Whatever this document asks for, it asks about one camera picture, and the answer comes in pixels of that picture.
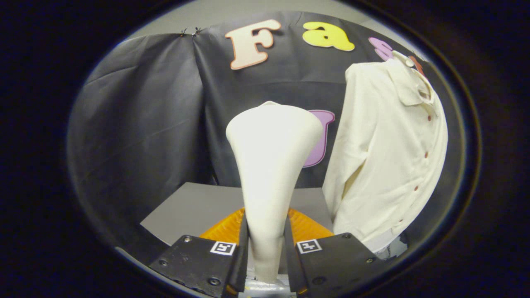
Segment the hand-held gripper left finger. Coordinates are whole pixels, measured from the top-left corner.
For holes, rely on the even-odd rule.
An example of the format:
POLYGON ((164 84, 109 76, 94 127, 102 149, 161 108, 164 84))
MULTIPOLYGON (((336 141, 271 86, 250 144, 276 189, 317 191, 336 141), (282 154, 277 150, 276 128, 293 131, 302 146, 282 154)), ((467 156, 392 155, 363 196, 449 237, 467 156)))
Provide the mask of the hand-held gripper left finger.
POLYGON ((238 209, 200 236, 181 236, 149 267, 193 294, 236 298, 244 291, 247 276, 245 211, 238 209))

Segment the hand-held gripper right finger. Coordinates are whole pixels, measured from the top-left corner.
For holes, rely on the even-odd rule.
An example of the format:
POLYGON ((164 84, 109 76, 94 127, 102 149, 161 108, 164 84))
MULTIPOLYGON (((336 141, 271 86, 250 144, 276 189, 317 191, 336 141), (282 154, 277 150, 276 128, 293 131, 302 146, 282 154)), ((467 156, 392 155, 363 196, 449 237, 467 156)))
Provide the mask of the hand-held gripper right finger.
POLYGON ((351 233, 334 235, 290 208, 284 227, 290 290, 297 296, 357 296, 381 280, 388 263, 351 233))

